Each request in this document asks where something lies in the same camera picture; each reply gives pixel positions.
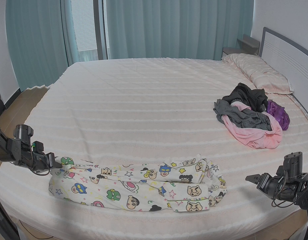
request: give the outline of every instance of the pink star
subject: pink star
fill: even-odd
[[[86,183],[87,183],[87,179],[85,179],[84,177],[81,178],[81,180],[82,180],[83,182],[86,182]]]
[[[170,197],[174,199],[174,196],[176,195],[176,194],[174,193],[174,191],[172,190],[172,191],[169,192],[169,193],[170,193]]]

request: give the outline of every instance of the tile floor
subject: tile floor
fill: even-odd
[[[13,138],[13,130],[15,129],[16,125],[23,124],[25,122],[32,109],[41,100],[47,90],[48,89],[46,87],[26,90],[18,96],[18,98],[7,110],[4,111],[4,113],[0,116],[0,127],[8,137]],[[23,223],[26,229],[37,237],[35,238],[24,229],[19,220],[16,218],[12,219],[24,231],[29,240],[50,237],[49,235],[46,235]],[[241,238],[239,240],[283,240],[291,236],[299,227],[304,225],[306,221],[306,211],[300,210],[291,214],[275,225],[269,226],[255,234]]]

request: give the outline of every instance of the purple clothing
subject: purple clothing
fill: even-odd
[[[290,118],[285,112],[283,106],[280,106],[276,102],[269,99],[266,112],[272,115],[276,119],[276,121],[279,122],[280,126],[282,127],[282,130],[285,131],[288,129],[288,125],[290,124]]]

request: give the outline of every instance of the striped bed sheet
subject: striped bed sheet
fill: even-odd
[[[70,66],[32,110],[26,124],[46,152],[81,164],[160,163],[201,154],[217,163],[228,194],[209,211],[131,212],[81,205],[49,194],[50,176],[3,163],[0,201],[7,212],[63,240],[228,239],[261,230],[296,211],[271,200],[244,179],[275,174],[284,155],[302,151],[308,172],[308,118],[290,95],[269,94],[285,107],[290,126],[273,149],[238,142],[217,121],[214,102],[239,83],[255,86],[222,61],[115,59]]]

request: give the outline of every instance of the white headboard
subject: white headboard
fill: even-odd
[[[308,112],[308,50],[265,27],[259,55],[289,80],[294,97]]]

